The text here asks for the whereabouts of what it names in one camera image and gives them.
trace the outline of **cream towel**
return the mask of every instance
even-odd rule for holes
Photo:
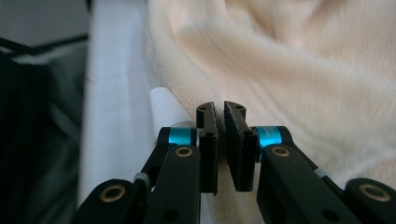
[[[393,0],[149,0],[147,55],[192,116],[237,102],[251,126],[288,127],[340,187],[365,176],[396,188],[395,11]],[[260,223],[255,195],[235,193],[221,162],[216,223]]]

